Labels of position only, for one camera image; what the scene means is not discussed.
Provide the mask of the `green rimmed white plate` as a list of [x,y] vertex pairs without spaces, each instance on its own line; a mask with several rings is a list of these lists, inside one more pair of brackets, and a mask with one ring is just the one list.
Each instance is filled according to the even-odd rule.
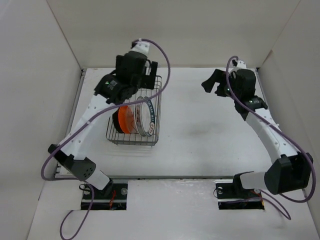
[[144,134],[151,137],[154,134],[156,125],[156,115],[153,103],[149,99],[145,99],[140,106],[140,121]]

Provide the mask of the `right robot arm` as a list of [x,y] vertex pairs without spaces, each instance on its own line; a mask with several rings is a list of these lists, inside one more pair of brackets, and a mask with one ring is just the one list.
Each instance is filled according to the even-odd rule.
[[309,153],[303,154],[279,132],[265,101],[256,95],[256,75],[249,69],[238,69],[226,75],[216,69],[201,85],[210,93],[217,84],[215,94],[219,97],[233,97],[235,110],[255,131],[271,160],[266,172],[243,172],[233,177],[231,191],[243,197],[249,190],[268,190],[274,195],[307,187],[311,175]]

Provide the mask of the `orange plate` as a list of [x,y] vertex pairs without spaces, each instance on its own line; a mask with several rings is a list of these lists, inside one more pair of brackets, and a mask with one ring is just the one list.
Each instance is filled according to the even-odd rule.
[[118,123],[124,134],[136,134],[135,117],[129,106],[122,106],[118,110]]

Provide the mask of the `white plate red characters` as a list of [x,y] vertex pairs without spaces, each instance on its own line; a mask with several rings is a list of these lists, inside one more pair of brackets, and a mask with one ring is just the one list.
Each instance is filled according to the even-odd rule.
[[141,102],[135,106],[135,123],[136,123],[136,129],[138,133],[146,137],[147,134],[146,132],[148,131],[148,126],[149,126],[149,110],[147,103]]

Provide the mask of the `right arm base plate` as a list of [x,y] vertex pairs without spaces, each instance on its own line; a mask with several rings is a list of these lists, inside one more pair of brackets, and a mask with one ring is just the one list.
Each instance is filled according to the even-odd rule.
[[237,190],[231,181],[216,181],[213,195],[219,210],[264,210],[262,195],[253,189]]

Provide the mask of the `black plate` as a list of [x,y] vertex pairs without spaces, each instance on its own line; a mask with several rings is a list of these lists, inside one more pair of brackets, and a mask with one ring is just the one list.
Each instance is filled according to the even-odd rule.
[[114,128],[115,130],[120,133],[120,134],[123,134],[123,130],[120,126],[120,122],[119,122],[119,109],[116,110],[116,112],[114,112],[112,114],[112,122],[113,122],[113,125],[114,125]]

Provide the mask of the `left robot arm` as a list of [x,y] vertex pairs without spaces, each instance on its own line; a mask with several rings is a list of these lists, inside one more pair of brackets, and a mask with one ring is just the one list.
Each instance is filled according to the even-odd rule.
[[148,50],[131,49],[117,55],[115,70],[103,76],[94,88],[84,114],[69,136],[51,144],[48,152],[79,181],[94,187],[102,199],[111,195],[113,181],[88,158],[95,138],[106,129],[117,105],[131,98],[147,82],[153,83],[158,64],[148,59]]

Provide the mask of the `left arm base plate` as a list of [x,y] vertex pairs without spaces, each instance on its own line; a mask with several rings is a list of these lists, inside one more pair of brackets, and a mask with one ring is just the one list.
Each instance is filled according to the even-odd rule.
[[124,211],[127,209],[127,182],[116,181],[108,195],[104,195],[96,188],[93,188],[93,202],[92,191],[88,184],[82,183],[78,188],[82,191],[82,199],[80,203],[81,210],[88,210],[91,204],[92,206],[90,209],[96,211]]

